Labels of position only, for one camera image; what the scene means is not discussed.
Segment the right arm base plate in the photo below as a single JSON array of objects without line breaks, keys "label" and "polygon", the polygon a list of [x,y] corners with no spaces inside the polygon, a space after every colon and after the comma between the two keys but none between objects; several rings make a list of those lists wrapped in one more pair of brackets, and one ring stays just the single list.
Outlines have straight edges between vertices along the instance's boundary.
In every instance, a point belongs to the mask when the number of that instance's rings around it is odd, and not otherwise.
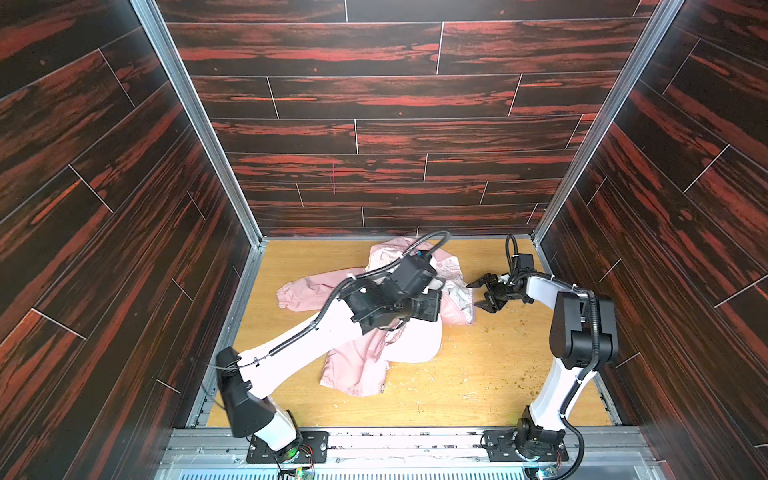
[{"label": "right arm base plate", "polygon": [[491,462],[557,463],[569,459],[564,437],[564,430],[486,430],[480,445]]}]

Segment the pink zip jacket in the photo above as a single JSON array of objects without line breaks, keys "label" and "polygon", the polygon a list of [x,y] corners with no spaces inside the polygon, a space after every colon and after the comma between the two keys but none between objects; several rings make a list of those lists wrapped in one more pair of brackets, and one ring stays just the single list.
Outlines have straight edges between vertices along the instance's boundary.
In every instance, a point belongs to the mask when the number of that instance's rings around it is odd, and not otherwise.
[{"label": "pink zip jacket", "polygon": [[[276,293],[278,306],[294,312],[317,311],[342,279],[394,261],[413,242],[409,237],[396,237],[372,246],[368,265],[363,269],[347,268],[289,282]],[[384,390],[392,362],[428,362],[440,350],[445,326],[474,323],[472,292],[464,281],[458,257],[439,249],[430,264],[439,277],[432,284],[442,287],[439,320],[411,320],[390,331],[375,329],[329,351],[320,379],[322,386],[355,397],[377,395]]]}]

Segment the aluminium front rail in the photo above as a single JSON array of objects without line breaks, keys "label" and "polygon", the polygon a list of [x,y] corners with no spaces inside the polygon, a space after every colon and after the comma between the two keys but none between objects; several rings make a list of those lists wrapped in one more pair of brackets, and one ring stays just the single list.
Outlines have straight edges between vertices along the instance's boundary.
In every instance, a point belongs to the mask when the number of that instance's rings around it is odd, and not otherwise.
[{"label": "aluminium front rail", "polygon": [[176,430],[159,479],[552,479],[585,456],[575,479],[666,479],[636,427],[584,427],[568,434],[562,460],[526,461],[509,427],[359,427],[303,429],[294,459],[278,463],[258,441],[225,428]]}]

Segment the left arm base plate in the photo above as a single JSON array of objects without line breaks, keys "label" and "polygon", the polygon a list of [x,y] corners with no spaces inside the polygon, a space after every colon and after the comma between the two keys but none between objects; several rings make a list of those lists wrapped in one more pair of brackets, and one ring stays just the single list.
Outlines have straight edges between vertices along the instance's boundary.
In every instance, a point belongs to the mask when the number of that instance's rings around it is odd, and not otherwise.
[{"label": "left arm base plate", "polygon": [[329,432],[300,429],[297,437],[277,451],[256,435],[249,438],[247,464],[323,464],[327,459]]}]

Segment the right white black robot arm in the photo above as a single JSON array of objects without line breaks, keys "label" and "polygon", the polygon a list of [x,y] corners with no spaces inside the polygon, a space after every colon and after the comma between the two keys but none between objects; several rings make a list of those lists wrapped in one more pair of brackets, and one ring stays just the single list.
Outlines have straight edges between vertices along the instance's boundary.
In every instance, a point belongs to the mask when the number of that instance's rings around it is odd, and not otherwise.
[{"label": "right white black robot arm", "polygon": [[553,311],[549,347],[553,363],[542,390],[518,421],[515,449],[526,459],[552,460],[563,448],[574,402],[597,370],[617,356],[619,336],[613,300],[552,275],[486,274],[469,284],[484,287],[476,307],[496,313],[512,300],[541,303]]}]

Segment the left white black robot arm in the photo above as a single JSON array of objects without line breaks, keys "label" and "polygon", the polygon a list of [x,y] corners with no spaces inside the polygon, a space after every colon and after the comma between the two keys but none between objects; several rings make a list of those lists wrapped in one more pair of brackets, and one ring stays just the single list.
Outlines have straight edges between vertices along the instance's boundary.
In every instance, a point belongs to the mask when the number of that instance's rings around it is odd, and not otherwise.
[{"label": "left white black robot arm", "polygon": [[212,368],[232,435],[254,436],[274,452],[298,446],[298,427],[271,399],[277,387],[322,355],[373,330],[411,319],[436,322],[440,301],[436,289],[408,293],[392,282],[347,278],[320,312],[281,336],[242,352],[224,348]]}]

